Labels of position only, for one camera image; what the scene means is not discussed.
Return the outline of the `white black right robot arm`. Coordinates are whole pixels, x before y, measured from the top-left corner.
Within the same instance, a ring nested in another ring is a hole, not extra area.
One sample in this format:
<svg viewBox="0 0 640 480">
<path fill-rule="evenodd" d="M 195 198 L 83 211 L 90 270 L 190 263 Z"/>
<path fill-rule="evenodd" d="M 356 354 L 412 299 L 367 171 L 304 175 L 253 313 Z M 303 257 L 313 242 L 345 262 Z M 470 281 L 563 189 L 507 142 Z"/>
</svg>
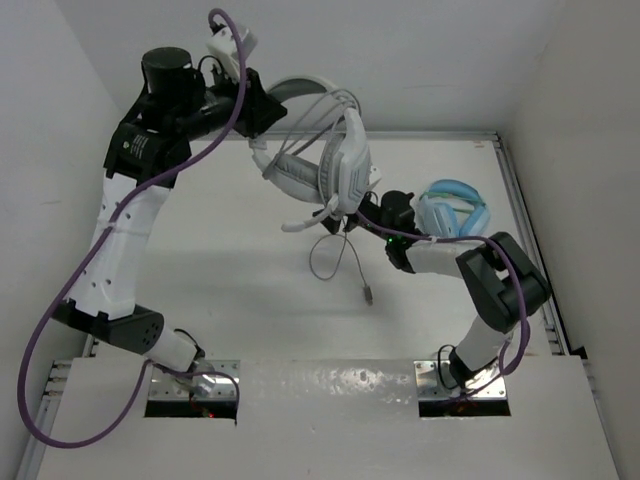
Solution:
<svg viewBox="0 0 640 480">
<path fill-rule="evenodd" d="M 464 389 L 491 366 L 502 375 L 519 366 L 531 337 L 529 318 L 549 300 L 551 288 L 509 233 L 485 236 L 488 209 L 480 196 L 451 193 L 473 208 L 462 226 L 434 190 L 420 198 L 392 190 L 377 199 L 368 192 L 356 212 L 321 223 L 331 234 L 360 227 L 383 239 L 388 260 L 402 272 L 464 282 L 476 317 L 448 357 L 453 385 Z"/>
</svg>

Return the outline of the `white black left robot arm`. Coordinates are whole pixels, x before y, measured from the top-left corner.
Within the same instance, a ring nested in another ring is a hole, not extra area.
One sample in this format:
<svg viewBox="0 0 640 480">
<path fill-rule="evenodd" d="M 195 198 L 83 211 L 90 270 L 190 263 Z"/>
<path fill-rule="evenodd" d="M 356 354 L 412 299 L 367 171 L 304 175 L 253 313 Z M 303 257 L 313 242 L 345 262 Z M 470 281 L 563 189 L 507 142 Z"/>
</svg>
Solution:
<svg viewBox="0 0 640 480">
<path fill-rule="evenodd" d="M 214 131 L 256 137 L 286 113 L 247 67 L 245 51 L 212 48 L 210 54 L 219 65 L 211 86 L 184 49 L 161 47 L 143 55 L 143 89 L 118 123 L 103 164 L 90 257 L 52 314 L 178 374 L 193 369 L 201 350 L 135 299 L 154 222 L 178 173 L 203 157 L 192 153 L 191 141 Z"/>
</svg>

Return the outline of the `white grey headphones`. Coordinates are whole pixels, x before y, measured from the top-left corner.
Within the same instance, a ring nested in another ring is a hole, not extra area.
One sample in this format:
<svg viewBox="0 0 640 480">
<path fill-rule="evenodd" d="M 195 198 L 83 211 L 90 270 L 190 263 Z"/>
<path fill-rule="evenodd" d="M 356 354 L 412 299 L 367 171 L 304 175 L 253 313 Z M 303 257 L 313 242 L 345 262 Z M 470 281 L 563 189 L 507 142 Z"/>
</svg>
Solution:
<svg viewBox="0 0 640 480">
<path fill-rule="evenodd" d="M 344 130 L 333 122 L 320 161 L 317 165 L 284 148 L 274 156 L 267 154 L 262 136 L 249 142 L 252 159 L 262 177 L 296 200 L 318 204 L 323 209 L 314 217 L 301 222 L 286 222 L 284 232 L 306 230 L 327 218 L 340 220 L 358 210 L 368 189 L 379 182 L 381 174 L 371 162 L 361 109 L 355 95 L 329 80 L 317 76 L 297 76 L 272 84 L 267 93 L 280 103 L 305 95 L 328 96 L 340 109 L 339 119 Z"/>
</svg>

